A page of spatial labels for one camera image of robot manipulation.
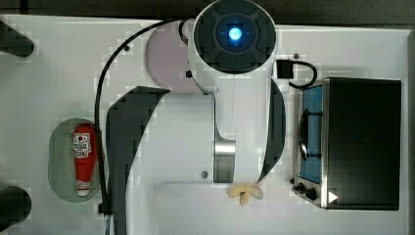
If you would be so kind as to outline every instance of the oven control knob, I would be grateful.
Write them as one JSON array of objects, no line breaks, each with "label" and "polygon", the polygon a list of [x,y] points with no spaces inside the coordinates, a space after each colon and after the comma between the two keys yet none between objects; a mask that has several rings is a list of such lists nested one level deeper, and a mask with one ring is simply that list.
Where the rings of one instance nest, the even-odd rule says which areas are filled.
[{"label": "oven control knob", "polygon": [[315,191],[313,187],[306,189],[304,193],[305,193],[305,197],[307,197],[311,201],[314,201],[317,199],[317,192]]},{"label": "oven control knob", "polygon": [[293,189],[296,190],[297,193],[303,194],[305,187],[302,183],[299,183],[297,186],[293,186]]}]

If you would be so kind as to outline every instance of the white cap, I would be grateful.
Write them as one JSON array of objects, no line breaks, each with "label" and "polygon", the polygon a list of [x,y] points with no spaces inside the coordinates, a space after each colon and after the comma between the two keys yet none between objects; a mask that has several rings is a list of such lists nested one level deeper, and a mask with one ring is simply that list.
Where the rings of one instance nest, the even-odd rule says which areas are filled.
[{"label": "white cap", "polygon": [[77,194],[78,197],[86,197],[89,195],[89,189],[78,189]]}]

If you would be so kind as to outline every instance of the power cord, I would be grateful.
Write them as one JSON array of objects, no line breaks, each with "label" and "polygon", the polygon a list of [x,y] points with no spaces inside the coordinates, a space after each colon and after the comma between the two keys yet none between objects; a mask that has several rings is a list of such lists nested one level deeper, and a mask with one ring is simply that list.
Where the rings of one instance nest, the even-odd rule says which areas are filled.
[{"label": "power cord", "polygon": [[105,154],[103,150],[102,132],[101,132],[101,127],[100,127],[100,102],[101,102],[101,93],[103,89],[105,75],[107,74],[107,71],[110,68],[110,65],[113,63],[114,59],[119,54],[119,52],[121,52],[132,40],[142,35],[143,33],[150,31],[153,28],[156,28],[158,26],[168,24],[168,23],[170,22],[155,23],[134,33],[132,36],[126,39],[118,48],[116,48],[114,53],[110,56],[110,59],[105,64],[103,70],[101,71],[100,79],[98,81],[97,94],[95,98],[95,111],[94,111],[95,133],[97,136],[98,155],[99,155],[98,156],[98,168],[99,168],[99,174],[100,174],[101,196],[103,199],[103,202],[99,205],[98,213],[112,214],[111,200],[107,192],[107,183],[106,183],[106,178],[105,178],[105,167],[104,167]]},{"label": "power cord", "polygon": [[317,74],[318,74],[317,69],[315,68],[314,65],[308,62],[303,62],[303,61],[277,60],[278,78],[279,79],[293,79],[294,78],[294,65],[302,65],[302,66],[309,67],[313,71],[313,77],[308,83],[303,84],[303,85],[296,85],[290,81],[289,82],[290,86],[296,89],[305,89],[311,86],[312,84],[314,84],[315,80],[317,79]]},{"label": "power cord", "polygon": [[184,24],[188,21],[189,19],[184,19],[184,20],[182,20],[181,22],[180,22],[180,25],[179,25],[179,35],[180,35],[180,39],[184,42],[184,44],[186,44],[186,46],[189,44],[189,39],[187,38],[187,36],[185,36],[184,34],[183,34],[183,26],[184,26]]}]

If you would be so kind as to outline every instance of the gray plate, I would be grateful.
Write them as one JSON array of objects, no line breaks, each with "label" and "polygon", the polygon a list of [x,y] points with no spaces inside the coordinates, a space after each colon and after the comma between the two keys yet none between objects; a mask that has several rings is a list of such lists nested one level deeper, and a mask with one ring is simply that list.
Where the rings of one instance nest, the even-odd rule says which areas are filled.
[{"label": "gray plate", "polygon": [[81,203],[93,198],[100,190],[98,161],[91,180],[91,191],[86,197],[76,194],[76,172],[73,162],[72,136],[77,126],[91,121],[71,118],[59,124],[49,142],[48,178],[52,190],[61,199],[71,203]]}]

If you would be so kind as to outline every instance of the black cable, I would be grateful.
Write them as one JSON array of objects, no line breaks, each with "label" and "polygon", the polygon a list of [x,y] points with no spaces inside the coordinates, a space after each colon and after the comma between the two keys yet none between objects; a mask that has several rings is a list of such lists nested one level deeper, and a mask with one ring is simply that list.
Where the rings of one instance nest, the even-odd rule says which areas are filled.
[{"label": "black cable", "polygon": [[95,120],[95,133],[97,137],[97,144],[98,144],[98,167],[99,167],[99,173],[100,173],[100,184],[101,184],[101,196],[103,199],[102,204],[99,206],[99,213],[103,214],[111,214],[111,202],[109,200],[108,192],[107,192],[107,183],[105,178],[105,168],[104,168],[104,150],[103,150],[103,141],[102,141],[102,132],[100,128],[100,102],[101,102],[101,93],[103,89],[104,79],[105,75],[107,74],[108,69],[110,68],[110,65],[113,63],[115,57],[121,52],[132,40],[140,36],[141,34],[155,28],[158,26],[161,26],[163,24],[167,24],[169,22],[160,22],[152,24],[148,27],[145,27],[141,29],[140,31],[134,33],[132,36],[130,36],[128,39],[126,39],[116,50],[114,53],[110,56],[110,59],[105,64],[100,79],[98,81],[98,87],[97,87],[97,94],[95,99],[95,111],[94,111],[94,120]]},{"label": "black cable", "polygon": [[292,87],[294,87],[294,88],[296,88],[296,89],[304,89],[304,88],[307,88],[307,87],[311,86],[312,84],[314,84],[315,80],[317,79],[317,69],[315,68],[315,66],[314,66],[314,65],[312,65],[312,64],[310,64],[310,63],[307,63],[307,62],[302,62],[302,61],[290,61],[290,62],[291,62],[292,64],[297,64],[297,65],[307,66],[307,67],[309,67],[310,69],[312,69],[312,72],[313,72],[313,77],[312,77],[312,79],[311,79],[308,83],[303,84],[303,85],[296,85],[296,84],[293,84],[293,83],[290,81],[290,82],[289,82],[290,86],[292,86]]},{"label": "black cable", "polygon": [[184,19],[184,20],[182,20],[181,22],[180,22],[180,25],[179,25],[179,35],[180,35],[180,39],[184,42],[184,44],[186,44],[186,46],[188,45],[188,43],[189,43],[189,39],[187,38],[187,36],[185,36],[184,34],[183,34],[183,26],[184,26],[184,24],[187,22],[187,20],[189,20],[189,19]]}]

